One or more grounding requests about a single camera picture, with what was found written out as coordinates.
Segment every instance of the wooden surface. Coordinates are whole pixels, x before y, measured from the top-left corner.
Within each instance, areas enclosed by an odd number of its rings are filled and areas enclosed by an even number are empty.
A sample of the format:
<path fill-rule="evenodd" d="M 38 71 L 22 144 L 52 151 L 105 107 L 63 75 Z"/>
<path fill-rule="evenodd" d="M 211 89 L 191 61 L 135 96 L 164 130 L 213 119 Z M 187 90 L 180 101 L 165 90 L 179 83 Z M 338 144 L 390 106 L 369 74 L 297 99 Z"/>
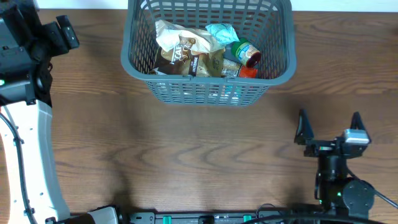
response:
<path fill-rule="evenodd" d="M 317 203 L 316 159 L 293 143 L 300 108 L 319 139 L 340 135 L 360 111 L 373 143 L 350 168 L 398 200 L 397 14 L 295 12 L 298 67 L 253 106 L 165 105 L 120 64 L 126 11 L 68 14 L 81 47 L 53 59 L 53 149 L 72 212 L 255 209 Z M 9 187 L 0 154 L 0 223 Z M 374 220 L 398 213 L 376 199 Z"/>

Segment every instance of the packaged food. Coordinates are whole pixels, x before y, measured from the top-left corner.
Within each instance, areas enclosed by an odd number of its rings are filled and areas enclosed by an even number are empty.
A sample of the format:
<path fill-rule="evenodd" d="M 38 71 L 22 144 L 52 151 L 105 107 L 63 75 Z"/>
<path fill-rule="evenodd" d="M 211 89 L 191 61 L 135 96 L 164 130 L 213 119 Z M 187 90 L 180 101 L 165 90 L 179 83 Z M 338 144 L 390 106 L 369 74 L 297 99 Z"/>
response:
<path fill-rule="evenodd" d="M 199 53 L 189 49 L 192 42 L 192 39 L 186 39 L 183 44 L 178 44 L 169 51 L 159 47 L 155 58 L 155 69 L 150 74 L 221 77 L 225 49 L 208 54 Z"/>
<path fill-rule="evenodd" d="M 256 66 L 261 59 L 260 51 L 245 38 L 240 38 L 239 42 L 235 42 L 231 52 L 247 68 Z"/>
<path fill-rule="evenodd" d="M 257 75 L 257 69 L 247 68 L 238 62 L 228 60 L 224 58 L 223 70 L 221 71 L 222 77 L 230 78 L 255 78 Z"/>
<path fill-rule="evenodd" d="M 156 42 L 166 52 L 172 50 L 185 39 L 192 40 L 191 50 L 200 53 L 211 53 L 225 48 L 208 31 L 185 28 L 167 21 L 159 20 L 155 23 Z"/>
<path fill-rule="evenodd" d="M 227 45 L 239 41 L 234 27 L 231 24 L 209 24 L 206 30 L 221 44 Z"/>

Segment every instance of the gray plastic basket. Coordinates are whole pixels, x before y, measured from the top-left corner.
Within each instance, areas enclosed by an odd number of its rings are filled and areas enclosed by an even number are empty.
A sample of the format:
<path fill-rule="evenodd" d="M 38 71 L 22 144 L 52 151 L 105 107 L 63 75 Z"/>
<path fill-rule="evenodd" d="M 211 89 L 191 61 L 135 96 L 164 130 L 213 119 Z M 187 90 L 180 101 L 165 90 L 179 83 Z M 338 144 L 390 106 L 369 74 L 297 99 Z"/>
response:
<path fill-rule="evenodd" d="M 230 23 L 262 53 L 258 78 L 205 78 L 147 75 L 154 68 L 155 21 L 204 29 Z M 227 49 L 224 55 L 236 60 Z M 292 6 L 289 0 L 129 0 L 121 62 L 131 76 L 144 80 L 165 103 L 253 104 L 269 86 L 289 80 L 296 69 Z"/>

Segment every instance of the white wall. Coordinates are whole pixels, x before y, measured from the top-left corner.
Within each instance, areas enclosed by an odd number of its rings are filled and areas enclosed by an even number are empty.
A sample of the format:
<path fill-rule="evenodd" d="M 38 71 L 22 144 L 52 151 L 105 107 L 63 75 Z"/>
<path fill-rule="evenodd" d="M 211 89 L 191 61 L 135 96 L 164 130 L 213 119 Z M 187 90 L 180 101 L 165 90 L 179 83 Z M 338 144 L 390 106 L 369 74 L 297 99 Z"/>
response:
<path fill-rule="evenodd" d="M 41 9 L 127 9 L 128 0 L 36 0 Z M 398 0 L 290 0 L 295 11 L 398 12 Z"/>

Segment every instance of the wooden table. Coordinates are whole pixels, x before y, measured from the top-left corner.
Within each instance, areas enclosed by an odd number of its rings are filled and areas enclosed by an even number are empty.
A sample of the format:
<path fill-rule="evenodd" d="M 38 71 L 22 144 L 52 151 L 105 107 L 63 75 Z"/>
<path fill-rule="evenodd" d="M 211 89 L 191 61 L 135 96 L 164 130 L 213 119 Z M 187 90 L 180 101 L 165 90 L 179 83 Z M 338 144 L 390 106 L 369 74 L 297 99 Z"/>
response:
<path fill-rule="evenodd" d="M 398 200 L 397 14 L 295 12 L 298 67 L 246 108 L 165 105 L 120 63 L 126 11 L 67 14 L 81 46 L 53 59 L 53 149 L 72 212 L 117 203 L 127 210 L 254 210 L 262 203 L 317 203 L 317 160 L 293 143 L 300 108 L 318 139 L 360 111 L 373 143 L 349 167 Z M 9 187 L 0 154 L 0 219 Z M 374 220 L 398 212 L 376 199 Z"/>

